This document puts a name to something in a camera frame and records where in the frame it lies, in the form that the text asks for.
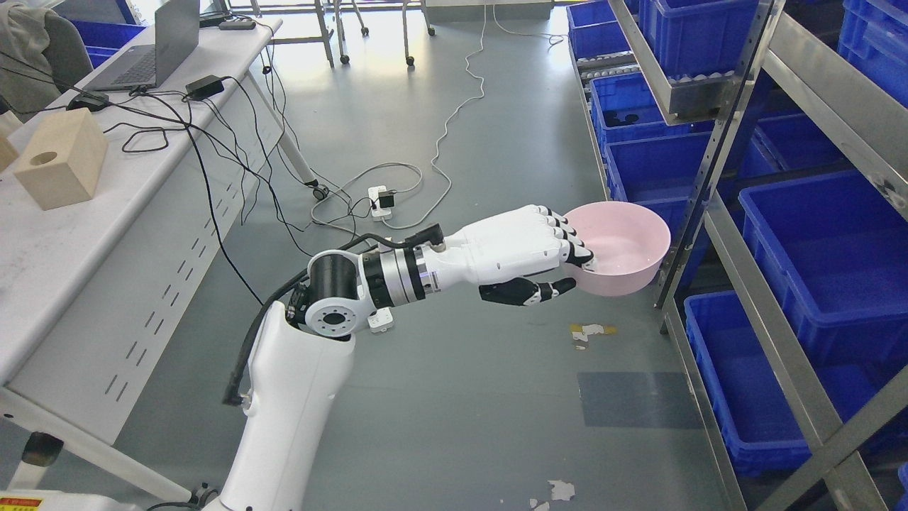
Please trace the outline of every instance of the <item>tabletop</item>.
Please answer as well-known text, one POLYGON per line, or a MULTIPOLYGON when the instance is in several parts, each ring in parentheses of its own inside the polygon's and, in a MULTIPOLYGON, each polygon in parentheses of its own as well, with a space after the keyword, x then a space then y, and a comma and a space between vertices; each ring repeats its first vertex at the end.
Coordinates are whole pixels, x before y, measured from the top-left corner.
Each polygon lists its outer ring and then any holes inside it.
MULTIPOLYGON (((186 84, 207 75, 242 80, 271 40, 272 31, 281 26, 280 19, 262 22, 271 30, 260 25, 249 31, 202 29, 199 46, 157 90, 184 91, 186 84)), ((130 45, 153 42, 150 27, 130 45)), ((79 85, 87 84, 94 75, 79 85)), ((223 83, 225 91, 212 98, 218 107, 238 87, 232 80, 223 83)), ((64 94, 51 106, 65 105, 74 94, 64 94)), ((114 103, 129 99, 126 93, 109 95, 114 103)), ((178 105, 181 115, 188 114, 190 107, 177 98, 167 101, 178 105)), ((173 113, 151 98, 135 98, 129 106, 173 118, 173 113)), ((13 146, 20 152, 25 149, 41 120, 50 114, 37 115, 10 135, 13 146)), ((94 118, 102 129, 119 122, 168 125, 114 107, 94 118)), ((205 127, 212 119, 209 108, 192 106, 194 124, 205 127)), ((107 136, 110 145, 104 166, 94 198, 87 202, 42 211, 13 176, 16 163, 0 173, 0 383, 12 379, 191 147, 187 136, 174 134, 165 150, 126 154, 121 146, 134 131, 114 130, 107 136)))

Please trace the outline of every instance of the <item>yellow label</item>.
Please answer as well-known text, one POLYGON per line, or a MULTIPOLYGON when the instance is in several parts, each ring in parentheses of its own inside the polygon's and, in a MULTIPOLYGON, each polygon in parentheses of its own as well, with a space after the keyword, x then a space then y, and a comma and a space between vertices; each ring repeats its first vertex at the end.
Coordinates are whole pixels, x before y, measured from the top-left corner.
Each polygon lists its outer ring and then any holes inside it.
POLYGON ((41 502, 40 498, 0 497, 0 511, 37 511, 41 502))

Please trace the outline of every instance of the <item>robotic arm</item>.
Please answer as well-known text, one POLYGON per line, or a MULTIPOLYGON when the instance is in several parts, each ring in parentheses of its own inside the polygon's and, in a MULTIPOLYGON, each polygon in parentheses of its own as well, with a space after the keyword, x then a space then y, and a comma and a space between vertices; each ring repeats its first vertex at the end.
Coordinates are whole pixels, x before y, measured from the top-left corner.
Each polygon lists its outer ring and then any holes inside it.
POLYGON ((308 283, 295 286, 289 305, 274 298, 264 314, 249 356, 240 447, 221 495, 204 510, 301 511, 322 430, 352 368, 354 334, 368 326, 369 315, 460 282, 478 286, 489 302, 548 301, 572 289, 574 279, 524 277, 563 263, 591 264, 593 254, 576 234, 564 217, 528 205, 450 236, 433 226, 408 243, 382 240, 383 249, 361 255, 317 254, 308 283))
POLYGON ((523 276, 592 261, 576 234, 563 216, 527 205, 467 225, 440 243, 364 255, 322 252, 310 261, 311 283, 298 286, 287 319, 320 336, 344 337, 365 327, 377 309, 416 302, 459 282, 479 286, 480 298, 489 302, 545 302, 577 283, 563 278, 538 284, 523 276))

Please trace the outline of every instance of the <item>laptop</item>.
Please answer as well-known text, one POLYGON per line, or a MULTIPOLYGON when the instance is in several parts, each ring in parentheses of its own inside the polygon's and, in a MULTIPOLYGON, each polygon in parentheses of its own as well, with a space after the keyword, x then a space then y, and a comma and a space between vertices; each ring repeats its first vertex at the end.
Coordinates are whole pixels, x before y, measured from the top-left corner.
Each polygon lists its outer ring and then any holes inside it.
POLYGON ((154 13, 153 45, 134 45, 86 87, 95 91, 156 87, 199 44, 199 1, 170 0, 154 13))

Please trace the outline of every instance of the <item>robot finger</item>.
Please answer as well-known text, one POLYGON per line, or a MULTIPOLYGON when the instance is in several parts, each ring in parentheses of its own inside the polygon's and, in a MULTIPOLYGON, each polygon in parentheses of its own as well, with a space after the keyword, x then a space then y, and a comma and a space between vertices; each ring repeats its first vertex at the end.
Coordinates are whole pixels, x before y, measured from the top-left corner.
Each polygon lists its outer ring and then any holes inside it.
POLYGON ((480 286, 479 297, 487 302, 508 306, 534 306, 564 295, 576 286, 577 281, 570 277, 542 283, 518 277, 501 284, 480 286))
POLYGON ((568 242, 568 240, 563 240, 561 242, 562 246, 564 246, 565 243, 568 244, 567 250, 562 249, 561 251, 561 260, 565 263, 583 267, 585 263, 592 261, 593 258, 596 257, 596 255, 593 254, 591 250, 583 245, 578 245, 568 242))
POLYGON ((577 237, 577 231, 570 227, 553 227, 552 234, 558 239, 566 239, 574 245, 587 246, 583 240, 577 237))
POLYGON ((560 226, 568 222, 564 216, 555 213, 554 211, 552 211, 552 208, 548 206, 538 205, 536 206, 536 210, 539 211, 541 215, 546 216, 548 218, 548 224, 552 225, 553 227, 560 226))

